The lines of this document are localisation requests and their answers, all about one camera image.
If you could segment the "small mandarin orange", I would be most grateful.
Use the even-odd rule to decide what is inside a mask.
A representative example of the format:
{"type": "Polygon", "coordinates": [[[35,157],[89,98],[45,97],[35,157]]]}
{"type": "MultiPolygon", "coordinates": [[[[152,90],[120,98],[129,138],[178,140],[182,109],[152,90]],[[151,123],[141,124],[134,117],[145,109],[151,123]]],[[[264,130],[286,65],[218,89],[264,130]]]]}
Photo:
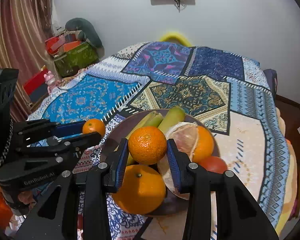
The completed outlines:
{"type": "Polygon", "coordinates": [[[128,139],[129,153],[137,163],[153,165],[167,152],[167,140],[156,127],[146,126],[135,130],[128,139]]]}
{"type": "Polygon", "coordinates": [[[104,137],[106,133],[106,126],[103,121],[98,119],[89,119],[84,123],[82,133],[88,134],[93,132],[97,132],[101,135],[101,137],[104,137]]]}

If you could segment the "large orange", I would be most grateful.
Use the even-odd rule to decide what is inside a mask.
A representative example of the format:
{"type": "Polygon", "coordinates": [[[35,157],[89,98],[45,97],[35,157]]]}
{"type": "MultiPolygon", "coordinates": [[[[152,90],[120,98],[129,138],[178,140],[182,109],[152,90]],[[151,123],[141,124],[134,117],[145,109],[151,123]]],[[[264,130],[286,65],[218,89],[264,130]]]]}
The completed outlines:
{"type": "Polygon", "coordinates": [[[158,208],[166,196],[161,175],[146,165],[126,167],[121,187],[112,198],[126,213],[146,215],[158,208]]]}

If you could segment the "red tomato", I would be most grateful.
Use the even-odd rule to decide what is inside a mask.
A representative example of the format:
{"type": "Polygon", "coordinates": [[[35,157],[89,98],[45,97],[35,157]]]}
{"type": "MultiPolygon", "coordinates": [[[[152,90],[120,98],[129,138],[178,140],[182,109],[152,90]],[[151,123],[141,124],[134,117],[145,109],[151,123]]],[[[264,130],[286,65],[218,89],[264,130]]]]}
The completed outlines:
{"type": "Polygon", "coordinates": [[[222,158],[216,156],[209,156],[200,161],[198,164],[207,171],[219,174],[223,174],[228,169],[226,162],[222,158]]]}

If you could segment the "pink toy figure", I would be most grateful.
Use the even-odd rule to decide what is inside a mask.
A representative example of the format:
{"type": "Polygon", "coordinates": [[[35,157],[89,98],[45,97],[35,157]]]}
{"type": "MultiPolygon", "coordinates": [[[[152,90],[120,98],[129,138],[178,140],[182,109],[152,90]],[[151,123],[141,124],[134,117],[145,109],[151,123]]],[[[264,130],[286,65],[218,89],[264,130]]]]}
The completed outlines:
{"type": "Polygon", "coordinates": [[[50,70],[44,74],[44,80],[47,85],[48,94],[51,94],[53,89],[58,86],[58,80],[50,70]]]}

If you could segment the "red gift box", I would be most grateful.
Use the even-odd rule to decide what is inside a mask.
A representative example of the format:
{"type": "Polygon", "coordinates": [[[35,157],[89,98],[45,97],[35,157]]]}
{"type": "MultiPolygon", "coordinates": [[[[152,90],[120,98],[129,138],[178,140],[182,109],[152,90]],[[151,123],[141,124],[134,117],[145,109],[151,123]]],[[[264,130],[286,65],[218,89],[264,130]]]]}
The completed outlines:
{"type": "Polygon", "coordinates": [[[25,93],[29,96],[31,103],[36,103],[43,96],[46,96],[47,84],[45,83],[45,74],[48,73],[48,69],[43,67],[40,72],[30,78],[23,84],[25,93]]]}

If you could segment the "green storage box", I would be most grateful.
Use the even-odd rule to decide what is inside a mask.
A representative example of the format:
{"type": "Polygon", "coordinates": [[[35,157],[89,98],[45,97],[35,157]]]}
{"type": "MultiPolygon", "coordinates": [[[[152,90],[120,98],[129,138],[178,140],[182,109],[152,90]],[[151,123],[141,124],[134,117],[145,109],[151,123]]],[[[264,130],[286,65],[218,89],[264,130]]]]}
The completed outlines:
{"type": "Polygon", "coordinates": [[[70,77],[77,74],[80,69],[98,62],[98,54],[88,42],[83,42],[53,61],[60,77],[70,77]]]}

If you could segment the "dark brown round plate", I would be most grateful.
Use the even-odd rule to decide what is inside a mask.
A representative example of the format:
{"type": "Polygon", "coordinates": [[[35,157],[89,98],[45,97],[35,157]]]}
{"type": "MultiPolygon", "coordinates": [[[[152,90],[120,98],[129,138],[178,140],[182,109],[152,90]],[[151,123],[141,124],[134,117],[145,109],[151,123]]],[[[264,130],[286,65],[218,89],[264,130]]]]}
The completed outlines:
{"type": "MultiPolygon", "coordinates": [[[[156,112],[162,114],[163,118],[167,114],[169,109],[160,109],[156,112]]],[[[108,134],[106,142],[102,149],[102,155],[107,157],[110,153],[117,149],[119,142],[122,138],[126,138],[127,135],[133,130],[133,128],[152,111],[143,111],[134,114],[119,124],[108,134]]],[[[203,125],[193,117],[186,114],[185,120],[171,127],[164,135],[166,139],[173,139],[179,151],[186,153],[192,161],[192,155],[194,148],[198,141],[198,126],[203,125]]],[[[211,156],[220,157],[217,143],[214,139],[215,146],[211,156]]],[[[132,165],[143,165],[140,163],[133,163],[132,165]]],[[[156,170],[162,177],[166,185],[166,196],[162,204],[154,211],[146,214],[148,216],[167,216],[170,214],[178,213],[186,209],[186,201],[189,198],[189,194],[180,194],[174,187],[170,168],[168,166],[167,156],[153,165],[146,165],[156,170]]]]}

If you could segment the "small orange on plate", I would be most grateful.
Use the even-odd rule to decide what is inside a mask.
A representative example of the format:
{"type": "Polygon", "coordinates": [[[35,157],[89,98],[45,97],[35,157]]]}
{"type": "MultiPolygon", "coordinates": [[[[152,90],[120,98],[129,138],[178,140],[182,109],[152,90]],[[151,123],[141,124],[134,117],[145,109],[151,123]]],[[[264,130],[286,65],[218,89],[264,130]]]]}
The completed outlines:
{"type": "Polygon", "coordinates": [[[212,155],[215,142],[210,131],[202,126],[198,126],[198,141],[194,148],[192,161],[200,163],[205,158],[212,155]]]}

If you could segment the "green sugarcane piece left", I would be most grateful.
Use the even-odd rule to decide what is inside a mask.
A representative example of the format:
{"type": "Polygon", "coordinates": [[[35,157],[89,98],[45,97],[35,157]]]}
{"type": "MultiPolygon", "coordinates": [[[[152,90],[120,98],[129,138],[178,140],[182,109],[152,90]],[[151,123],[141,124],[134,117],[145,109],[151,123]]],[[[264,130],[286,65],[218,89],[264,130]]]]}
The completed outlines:
{"type": "Polygon", "coordinates": [[[152,111],[126,136],[129,149],[127,165],[136,162],[152,165],[163,158],[167,151],[167,142],[164,133],[158,129],[162,120],[162,114],[152,111]]]}

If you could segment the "green sugarcane piece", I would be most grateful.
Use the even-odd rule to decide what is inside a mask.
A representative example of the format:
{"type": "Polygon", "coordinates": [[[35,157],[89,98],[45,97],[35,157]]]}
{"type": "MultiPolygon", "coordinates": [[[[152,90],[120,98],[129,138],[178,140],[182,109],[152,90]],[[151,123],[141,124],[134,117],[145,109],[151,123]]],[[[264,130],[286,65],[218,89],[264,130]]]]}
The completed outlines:
{"type": "Polygon", "coordinates": [[[127,165],[136,162],[152,165],[163,158],[167,151],[167,142],[164,133],[158,129],[162,120],[162,114],[152,111],[126,136],[129,149],[127,165]]]}
{"type": "Polygon", "coordinates": [[[179,122],[183,122],[185,120],[185,116],[185,111],[182,108],[179,106],[174,106],[168,110],[167,114],[158,126],[158,129],[165,134],[174,125],[178,124],[179,122]]]}

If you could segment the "green sugarcane piece right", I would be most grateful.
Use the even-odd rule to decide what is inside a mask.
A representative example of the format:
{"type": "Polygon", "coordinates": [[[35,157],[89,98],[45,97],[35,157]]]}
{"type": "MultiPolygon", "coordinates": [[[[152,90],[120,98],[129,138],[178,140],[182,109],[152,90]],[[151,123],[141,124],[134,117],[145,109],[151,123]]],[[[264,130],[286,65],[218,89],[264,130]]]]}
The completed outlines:
{"type": "Polygon", "coordinates": [[[185,116],[185,111],[182,108],[179,106],[174,106],[168,110],[167,114],[158,126],[158,129],[165,134],[174,125],[178,124],[179,122],[183,122],[185,120],[185,116]]]}

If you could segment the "grey neck pillow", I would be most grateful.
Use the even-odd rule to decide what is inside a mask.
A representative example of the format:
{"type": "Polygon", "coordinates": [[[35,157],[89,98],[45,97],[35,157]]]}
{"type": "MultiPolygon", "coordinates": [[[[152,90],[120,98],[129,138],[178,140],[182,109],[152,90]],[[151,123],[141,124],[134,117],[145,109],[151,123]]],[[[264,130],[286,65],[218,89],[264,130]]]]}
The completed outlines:
{"type": "Polygon", "coordinates": [[[70,19],[65,24],[65,28],[67,31],[82,31],[85,39],[89,41],[89,43],[96,47],[103,47],[102,41],[99,38],[94,26],[84,18],[73,18],[70,19]]]}

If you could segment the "striped brown curtain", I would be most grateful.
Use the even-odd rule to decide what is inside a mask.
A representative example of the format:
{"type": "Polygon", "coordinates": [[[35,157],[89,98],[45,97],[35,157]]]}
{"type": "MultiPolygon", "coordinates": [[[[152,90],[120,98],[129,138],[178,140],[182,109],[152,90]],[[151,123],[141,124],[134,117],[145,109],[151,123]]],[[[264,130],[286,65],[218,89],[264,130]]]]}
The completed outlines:
{"type": "Polygon", "coordinates": [[[55,72],[45,41],[52,37],[52,0],[0,0],[0,69],[19,70],[11,117],[30,115],[30,98],[23,84],[43,66],[55,72]]]}

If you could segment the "blue patchwork bed cover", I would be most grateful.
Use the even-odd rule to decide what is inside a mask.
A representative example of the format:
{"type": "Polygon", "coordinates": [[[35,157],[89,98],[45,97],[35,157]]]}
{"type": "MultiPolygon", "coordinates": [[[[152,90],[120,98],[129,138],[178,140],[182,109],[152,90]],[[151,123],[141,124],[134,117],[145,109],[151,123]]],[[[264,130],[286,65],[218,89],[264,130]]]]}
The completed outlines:
{"type": "Polygon", "coordinates": [[[30,120],[92,118],[110,133],[131,115],[178,106],[206,126],[216,150],[281,232],[293,160],[258,62],[208,47],[138,43],[52,91],[30,120]]]}

